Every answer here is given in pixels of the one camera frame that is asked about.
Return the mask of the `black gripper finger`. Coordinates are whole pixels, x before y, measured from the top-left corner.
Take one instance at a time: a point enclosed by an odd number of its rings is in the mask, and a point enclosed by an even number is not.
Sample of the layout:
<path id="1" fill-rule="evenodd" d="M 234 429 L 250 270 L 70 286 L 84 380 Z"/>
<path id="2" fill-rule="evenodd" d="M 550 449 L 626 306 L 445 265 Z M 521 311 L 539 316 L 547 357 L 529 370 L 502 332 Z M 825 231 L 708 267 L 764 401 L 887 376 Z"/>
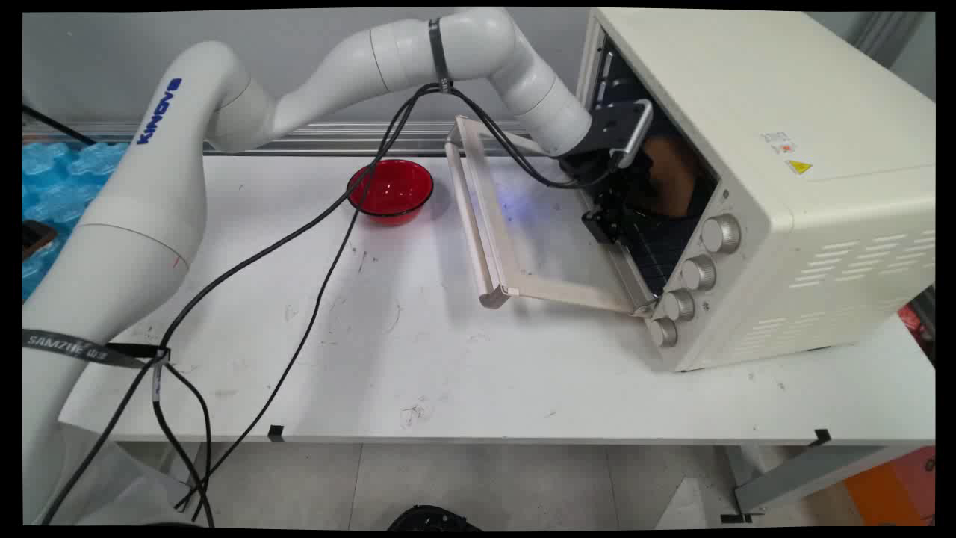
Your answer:
<path id="1" fill-rule="evenodd" d="M 652 186 L 648 179 L 616 179 L 609 194 L 622 217 L 651 217 Z"/>
<path id="2" fill-rule="evenodd" d="M 583 225 L 600 244 L 615 244 L 618 242 L 619 221 L 621 208 L 618 205 L 594 204 L 593 208 L 583 214 Z"/>

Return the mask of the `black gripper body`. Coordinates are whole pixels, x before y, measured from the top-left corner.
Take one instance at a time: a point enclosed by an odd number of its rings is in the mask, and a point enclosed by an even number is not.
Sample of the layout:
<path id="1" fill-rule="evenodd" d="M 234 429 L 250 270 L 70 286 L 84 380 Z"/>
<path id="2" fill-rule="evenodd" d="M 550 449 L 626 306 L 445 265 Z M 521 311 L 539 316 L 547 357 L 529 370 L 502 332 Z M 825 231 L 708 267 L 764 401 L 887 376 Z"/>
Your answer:
<path id="1" fill-rule="evenodd" d="M 624 153 L 598 150 L 569 155 L 557 160 L 560 170 L 591 198 L 605 194 L 627 194 L 636 184 L 636 173 L 631 167 L 619 167 Z"/>

